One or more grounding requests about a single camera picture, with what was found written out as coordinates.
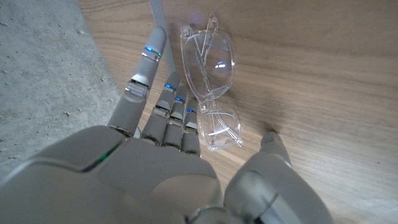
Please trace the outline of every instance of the clear plastic eyeglasses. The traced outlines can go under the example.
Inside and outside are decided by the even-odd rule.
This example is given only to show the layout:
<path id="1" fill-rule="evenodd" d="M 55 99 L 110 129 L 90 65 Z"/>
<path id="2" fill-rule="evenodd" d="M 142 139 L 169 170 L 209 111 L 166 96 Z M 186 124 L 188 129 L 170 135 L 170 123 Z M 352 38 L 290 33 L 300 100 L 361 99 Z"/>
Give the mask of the clear plastic eyeglasses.
<path id="1" fill-rule="evenodd" d="M 185 76 L 199 101 L 200 132 L 211 151 L 238 144 L 242 147 L 241 124 L 231 110 L 216 106 L 215 99 L 232 85 L 234 53 L 226 34 L 218 31 L 211 13 L 206 30 L 181 28 L 181 51 Z"/>

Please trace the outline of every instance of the robotic hand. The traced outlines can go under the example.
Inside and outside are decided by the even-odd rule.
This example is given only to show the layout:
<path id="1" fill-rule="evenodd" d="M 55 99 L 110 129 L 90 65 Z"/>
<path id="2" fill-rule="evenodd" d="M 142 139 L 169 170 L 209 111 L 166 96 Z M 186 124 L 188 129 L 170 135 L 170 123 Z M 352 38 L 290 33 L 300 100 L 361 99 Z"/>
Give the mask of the robotic hand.
<path id="1" fill-rule="evenodd" d="M 223 198 L 199 156 L 197 103 L 185 103 L 177 72 L 133 138 L 166 38 L 152 31 L 108 126 L 72 134 L 4 180 L 0 223 L 333 223 L 273 132 Z"/>

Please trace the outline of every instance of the gray concrete surface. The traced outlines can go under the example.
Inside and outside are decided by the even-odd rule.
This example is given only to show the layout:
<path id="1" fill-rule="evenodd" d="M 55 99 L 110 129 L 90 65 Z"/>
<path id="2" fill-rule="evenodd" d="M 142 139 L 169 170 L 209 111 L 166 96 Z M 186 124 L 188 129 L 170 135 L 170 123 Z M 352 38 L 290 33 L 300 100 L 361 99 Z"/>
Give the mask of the gray concrete surface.
<path id="1" fill-rule="evenodd" d="M 71 133 L 106 124 L 119 93 L 77 0 L 0 0 L 0 181 Z"/>

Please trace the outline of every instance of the wood grain surface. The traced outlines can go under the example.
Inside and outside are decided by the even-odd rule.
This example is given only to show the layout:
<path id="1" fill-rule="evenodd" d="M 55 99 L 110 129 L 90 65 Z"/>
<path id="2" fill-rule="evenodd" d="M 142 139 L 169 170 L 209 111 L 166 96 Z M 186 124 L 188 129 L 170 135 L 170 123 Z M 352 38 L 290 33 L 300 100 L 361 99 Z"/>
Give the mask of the wood grain surface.
<path id="1" fill-rule="evenodd" d="M 163 1 L 183 83 L 179 28 L 214 12 L 234 45 L 231 89 L 217 99 L 240 117 L 244 147 L 208 152 L 225 189 L 270 129 L 336 223 L 398 220 L 397 1 Z M 80 0 L 122 90 L 154 27 L 148 1 Z M 167 78 L 161 63 L 142 128 Z"/>

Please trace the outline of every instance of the eyeglass frame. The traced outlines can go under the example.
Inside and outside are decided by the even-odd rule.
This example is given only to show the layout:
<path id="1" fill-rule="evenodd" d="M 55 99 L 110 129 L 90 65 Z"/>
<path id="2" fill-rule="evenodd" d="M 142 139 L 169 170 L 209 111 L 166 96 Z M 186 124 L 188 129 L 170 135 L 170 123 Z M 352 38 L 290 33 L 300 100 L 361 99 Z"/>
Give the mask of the eyeglass frame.
<path id="1" fill-rule="evenodd" d="M 209 30 L 209 27 L 211 26 L 211 24 L 213 24 L 214 30 L 209 32 L 208 30 Z M 195 38 L 195 36 L 203 35 L 203 33 L 205 33 L 205 40 L 203 41 L 202 51 L 200 52 L 200 47 L 199 47 L 197 38 Z M 210 36 L 210 43 L 207 44 L 208 47 L 205 48 L 207 35 Z M 209 51 L 209 49 L 211 47 L 211 43 L 212 43 L 215 35 L 221 35 L 224 39 L 227 40 L 226 42 L 227 42 L 228 47 L 229 47 L 229 49 L 231 51 L 231 66 L 232 66 L 231 78 L 230 78 L 230 81 L 229 81 L 228 85 L 216 88 L 215 90 L 222 89 L 222 91 L 220 91 L 218 93 L 218 95 L 216 95 L 216 96 L 214 95 L 214 90 L 212 90 L 211 87 L 210 87 L 209 76 L 207 75 L 207 72 L 205 70 L 206 58 L 207 58 L 208 51 Z M 199 107 L 200 107 L 200 111 L 201 111 L 201 120 L 200 120 L 201 130 L 200 131 L 201 131 L 201 135 L 204 138 L 208 149 L 213 151 L 213 150 L 217 150 L 217 149 L 220 149 L 220 148 L 229 147 L 229 146 L 232 146 L 234 144 L 238 144 L 239 147 L 242 147 L 243 140 L 241 138 L 240 122 L 239 122 L 238 117 L 236 116 L 236 113 L 234 113 L 233 111 L 223 111 L 223 110 L 217 108 L 216 103 L 215 103 L 215 99 L 216 98 L 220 97 L 222 94 L 226 93 L 231 88 L 232 80 L 234 78 L 234 73 L 233 73 L 234 72 L 234 69 L 233 69 L 234 68 L 234 52 L 233 52 L 233 46 L 231 45 L 231 41 L 230 41 L 229 37 L 227 35 L 225 35 L 224 33 L 218 31 L 218 21 L 217 21 L 217 18 L 215 17 L 215 15 L 213 13 L 210 14 L 210 18 L 208 20 L 208 24 L 207 24 L 206 30 L 193 30 L 192 27 L 185 26 L 185 27 L 181 28 L 181 36 L 180 37 L 181 37 L 181 50 L 182 50 L 182 58 L 183 58 L 183 64 L 184 64 L 184 66 L 183 66 L 184 67 L 184 72 L 185 72 L 185 76 L 187 77 L 188 85 L 190 86 L 193 94 L 199 100 Z M 193 38 L 195 40 L 195 43 L 196 43 L 197 49 L 198 49 L 197 52 L 200 53 L 200 56 L 201 56 L 200 59 L 201 60 L 198 60 L 198 61 L 199 61 L 200 66 L 201 66 L 200 70 L 202 72 L 202 76 L 203 76 L 203 79 L 204 79 L 203 82 L 204 82 L 204 84 L 206 86 L 206 89 L 207 89 L 208 93 L 212 93 L 211 95 L 210 94 L 207 94 L 207 95 L 200 94 L 196 90 L 191 78 L 188 78 L 187 74 L 189 73 L 189 71 L 187 71 L 186 66 L 185 66 L 185 63 L 186 63 L 185 59 L 184 59 L 185 46 L 183 45 L 183 42 L 186 45 L 187 42 L 191 38 Z M 210 109 L 207 107 L 207 103 L 209 103 L 211 105 Z M 221 113 L 228 114 L 228 115 L 232 116 L 236 120 L 236 122 L 238 124 L 238 134 L 236 134 L 234 131 L 230 130 L 230 127 L 221 118 L 221 116 L 220 116 Z M 204 130 L 202 128 L 202 119 L 205 116 L 207 116 L 208 114 L 211 114 L 211 116 L 213 118 L 213 122 L 214 122 L 213 115 L 217 115 L 218 122 L 220 123 L 220 125 L 222 125 L 222 127 L 224 127 L 224 130 L 228 132 L 228 134 L 231 136 L 231 138 L 234 140 L 234 142 L 231 142 L 229 144 L 225 144 L 225 145 L 222 145 L 222 146 L 214 146 L 214 145 L 211 145 L 206 140 L 205 133 L 204 133 Z"/>

